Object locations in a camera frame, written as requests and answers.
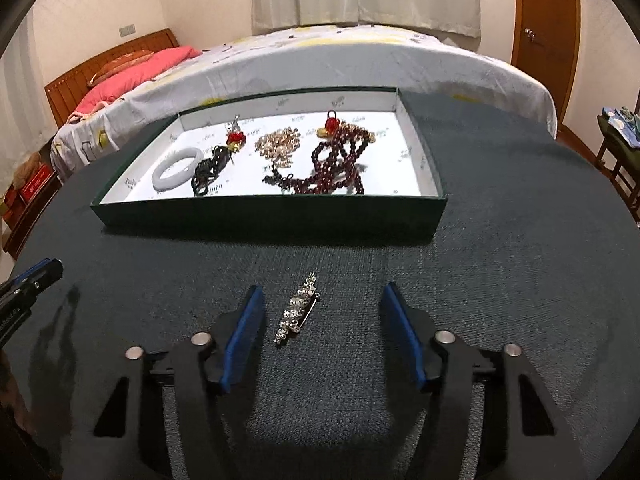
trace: bed sheet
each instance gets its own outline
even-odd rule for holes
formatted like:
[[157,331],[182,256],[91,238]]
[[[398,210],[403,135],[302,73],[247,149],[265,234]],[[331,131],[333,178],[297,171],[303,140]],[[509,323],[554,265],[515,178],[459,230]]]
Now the bed sheet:
[[240,96],[327,86],[439,92],[540,122],[554,137],[558,126],[546,88],[508,63],[402,28],[321,25],[245,38],[181,63],[87,120],[65,124],[52,160],[65,179],[160,118]]

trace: jewelry tray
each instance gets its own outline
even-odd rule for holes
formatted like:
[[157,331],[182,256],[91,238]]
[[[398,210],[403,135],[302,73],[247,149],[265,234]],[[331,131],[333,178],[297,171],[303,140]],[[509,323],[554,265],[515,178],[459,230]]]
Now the jewelry tray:
[[[272,174],[271,161],[255,150],[264,134],[290,126],[300,132],[300,147],[283,176],[311,176],[311,152],[321,142],[316,131],[328,110],[348,123],[375,134],[357,161],[364,195],[353,189],[331,194],[283,192],[262,180]],[[224,145],[226,128],[235,116],[246,144],[234,153],[204,197],[195,197],[191,182],[158,192],[151,175],[168,155],[194,146],[211,156]],[[118,169],[91,204],[110,228],[142,232],[193,232],[213,237],[289,240],[313,237],[431,238],[446,196],[430,150],[410,110],[395,88],[324,88],[270,92],[194,108],[156,121],[146,138]],[[328,152],[324,151],[320,159]],[[172,165],[163,176],[186,168]]]

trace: round table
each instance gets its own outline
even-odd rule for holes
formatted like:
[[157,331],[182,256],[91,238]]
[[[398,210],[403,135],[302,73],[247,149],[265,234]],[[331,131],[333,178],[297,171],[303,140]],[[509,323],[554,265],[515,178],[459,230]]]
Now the round table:
[[[6,346],[37,441],[55,462],[64,464],[72,432],[95,424],[129,346],[168,349],[258,283],[266,295],[258,363],[220,401],[241,477],[400,478],[427,402],[384,351],[378,303],[395,280],[409,304],[468,343],[521,345],[590,478],[606,468],[640,415],[635,222],[606,178],[544,126],[444,96],[404,98],[449,194],[428,245],[112,234],[89,204],[146,130],[63,186],[14,274],[51,257],[64,276]],[[277,350],[280,314],[310,271],[323,299]]]

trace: door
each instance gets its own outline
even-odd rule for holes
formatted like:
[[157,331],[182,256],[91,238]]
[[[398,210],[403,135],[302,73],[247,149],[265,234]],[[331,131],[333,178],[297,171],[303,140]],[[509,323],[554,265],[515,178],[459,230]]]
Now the door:
[[512,64],[546,86],[558,124],[574,84],[579,40],[580,0],[516,0]]

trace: metal screw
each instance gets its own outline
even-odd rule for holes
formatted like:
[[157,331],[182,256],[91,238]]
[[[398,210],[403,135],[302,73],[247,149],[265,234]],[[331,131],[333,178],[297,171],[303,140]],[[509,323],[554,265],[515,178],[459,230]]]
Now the metal screw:
[[145,351],[140,346],[132,346],[126,352],[124,352],[125,357],[127,359],[131,359],[132,361],[140,359],[144,354]]
[[191,343],[197,346],[203,346],[211,342],[211,334],[207,332],[198,332],[191,336]]
[[520,348],[518,345],[515,345],[513,343],[509,343],[508,345],[504,346],[504,352],[507,355],[510,355],[511,357],[518,357],[519,355],[522,354],[522,348]]
[[454,336],[449,330],[438,330],[436,332],[436,341],[443,344],[450,344],[456,340],[456,336]]

